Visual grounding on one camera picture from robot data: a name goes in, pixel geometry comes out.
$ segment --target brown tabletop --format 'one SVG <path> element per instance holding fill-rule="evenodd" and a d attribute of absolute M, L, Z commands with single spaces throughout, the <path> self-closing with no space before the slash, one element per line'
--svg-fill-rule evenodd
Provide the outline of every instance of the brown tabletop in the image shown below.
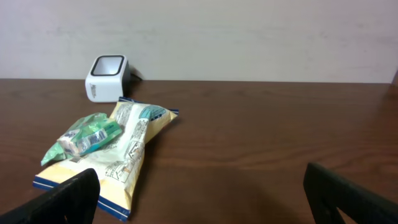
<path fill-rule="evenodd" d="M 396 87 L 144 81 L 133 98 L 180 116 L 146 146 L 130 222 L 313 223 L 310 161 L 398 202 Z M 115 106 L 84 80 L 0 80 L 0 105 L 0 213 L 43 193 L 40 160 L 72 123 Z"/>

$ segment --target black object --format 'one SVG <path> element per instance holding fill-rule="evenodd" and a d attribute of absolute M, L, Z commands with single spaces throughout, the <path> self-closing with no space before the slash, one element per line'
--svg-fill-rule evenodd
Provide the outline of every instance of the black object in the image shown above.
<path fill-rule="evenodd" d="M 398 205 L 318 164 L 309 163 L 304 190 L 317 224 L 345 223 L 337 208 L 356 223 L 398 223 Z"/>
<path fill-rule="evenodd" d="M 0 223 L 91 224 L 100 196 L 94 169 L 87 169 L 2 216 Z"/>

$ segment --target snack bag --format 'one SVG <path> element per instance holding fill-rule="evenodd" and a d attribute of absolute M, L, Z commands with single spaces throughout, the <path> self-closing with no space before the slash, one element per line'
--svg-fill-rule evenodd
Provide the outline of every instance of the snack bag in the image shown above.
<path fill-rule="evenodd" d="M 79 172 L 93 168 L 101 192 L 98 206 L 122 221 L 131 211 L 132 193 L 144 160 L 144 146 L 178 115 L 178 110 L 120 97 L 110 118 L 124 130 L 109 144 L 82 157 L 49 166 L 35 176 L 33 186 L 51 189 Z"/>
<path fill-rule="evenodd" d="M 48 161 L 63 160 L 71 156 L 83 156 L 93 152 L 122 132 L 114 119 L 104 113 L 80 118 L 47 151 L 41 165 Z"/>

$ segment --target white cube device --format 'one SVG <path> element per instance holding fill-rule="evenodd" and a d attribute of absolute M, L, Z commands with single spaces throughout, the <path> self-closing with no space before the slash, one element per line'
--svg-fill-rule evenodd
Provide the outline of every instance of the white cube device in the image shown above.
<path fill-rule="evenodd" d="M 128 93 L 130 78 L 126 56 L 99 56 L 86 78 L 87 97 L 92 102 L 117 102 Z"/>

